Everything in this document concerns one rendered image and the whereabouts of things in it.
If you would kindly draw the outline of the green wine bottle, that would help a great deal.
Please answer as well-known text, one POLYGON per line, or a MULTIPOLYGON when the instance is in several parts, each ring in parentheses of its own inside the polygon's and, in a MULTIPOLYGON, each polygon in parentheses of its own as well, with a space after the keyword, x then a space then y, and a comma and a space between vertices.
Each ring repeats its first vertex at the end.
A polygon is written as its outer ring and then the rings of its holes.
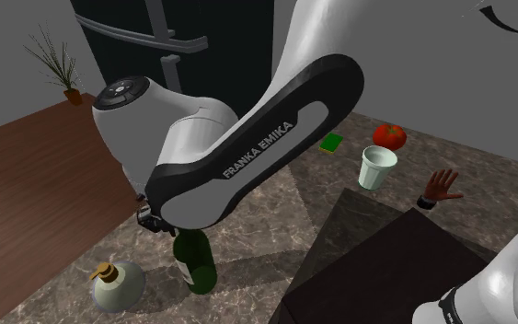
POLYGON ((180 229, 173 243, 173 255, 189 289, 197 295, 210 293, 217 272, 209 239, 200 229, 180 229))

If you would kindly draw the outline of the pale green soap dispenser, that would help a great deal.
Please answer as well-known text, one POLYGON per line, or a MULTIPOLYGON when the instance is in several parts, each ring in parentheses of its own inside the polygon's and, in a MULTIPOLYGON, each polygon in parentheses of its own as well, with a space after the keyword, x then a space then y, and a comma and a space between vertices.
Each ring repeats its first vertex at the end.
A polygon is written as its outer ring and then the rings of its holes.
POLYGON ((92 298, 103 312, 118 313, 133 307, 145 289, 142 268, 130 261, 102 262, 89 276, 92 298))

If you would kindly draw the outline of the potted plant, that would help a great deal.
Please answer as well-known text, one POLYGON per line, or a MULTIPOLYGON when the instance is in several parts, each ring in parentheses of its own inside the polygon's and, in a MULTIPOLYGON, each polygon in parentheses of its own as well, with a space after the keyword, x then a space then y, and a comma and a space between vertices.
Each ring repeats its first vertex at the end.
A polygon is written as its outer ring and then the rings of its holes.
POLYGON ((68 43, 62 41, 61 46, 56 47, 48 25, 39 24, 38 30, 40 39, 34 34, 29 34, 29 38, 37 48, 31 49, 24 45, 24 50, 50 70, 48 74, 42 73, 50 78, 48 84, 62 87, 64 95, 72 105, 82 105, 83 96, 78 85, 79 75, 75 69, 76 59, 68 53, 68 43))

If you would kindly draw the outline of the black refrigerator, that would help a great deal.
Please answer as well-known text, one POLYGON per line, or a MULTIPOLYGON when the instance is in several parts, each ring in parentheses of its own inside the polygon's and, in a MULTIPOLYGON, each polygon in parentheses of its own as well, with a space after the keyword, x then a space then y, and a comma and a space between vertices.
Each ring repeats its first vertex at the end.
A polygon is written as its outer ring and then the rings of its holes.
POLYGON ((143 75, 238 116, 271 82, 275 0, 70 0, 106 84, 143 75))

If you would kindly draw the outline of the green sponge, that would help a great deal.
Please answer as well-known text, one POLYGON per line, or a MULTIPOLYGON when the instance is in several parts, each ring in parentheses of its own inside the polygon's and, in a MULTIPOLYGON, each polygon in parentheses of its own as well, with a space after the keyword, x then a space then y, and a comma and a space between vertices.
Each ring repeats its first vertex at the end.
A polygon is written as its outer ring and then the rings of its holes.
POLYGON ((339 147, 342 140, 342 136, 334 133, 328 133, 324 140, 321 142, 319 150, 329 154, 333 154, 339 147))

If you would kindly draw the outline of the pale green cup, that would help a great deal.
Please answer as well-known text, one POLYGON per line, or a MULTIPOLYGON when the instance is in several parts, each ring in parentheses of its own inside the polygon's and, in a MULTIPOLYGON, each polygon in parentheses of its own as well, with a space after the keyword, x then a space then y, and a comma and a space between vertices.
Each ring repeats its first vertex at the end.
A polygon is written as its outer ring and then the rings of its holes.
POLYGON ((396 154, 382 146, 371 145, 363 150, 358 182, 368 191, 377 190, 397 164, 396 154))

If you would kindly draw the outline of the red tomato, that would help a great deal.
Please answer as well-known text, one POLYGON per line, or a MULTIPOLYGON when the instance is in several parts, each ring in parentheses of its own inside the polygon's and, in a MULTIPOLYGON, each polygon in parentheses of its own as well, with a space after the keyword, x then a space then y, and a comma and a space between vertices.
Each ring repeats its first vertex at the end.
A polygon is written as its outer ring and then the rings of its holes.
POLYGON ((396 151, 404 146, 407 135, 398 125, 383 124, 376 128, 373 134, 375 145, 385 147, 391 151, 396 151))

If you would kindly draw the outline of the brown hand figure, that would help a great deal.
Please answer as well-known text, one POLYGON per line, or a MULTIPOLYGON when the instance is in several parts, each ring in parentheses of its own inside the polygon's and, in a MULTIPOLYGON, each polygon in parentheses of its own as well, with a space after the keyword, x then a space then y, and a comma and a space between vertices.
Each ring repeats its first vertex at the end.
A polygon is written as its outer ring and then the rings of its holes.
POLYGON ((463 193, 448 192, 458 175, 458 172, 454 172, 451 169, 434 171, 426 184, 424 192, 416 201, 419 208, 431 210, 439 201, 463 198, 463 193))

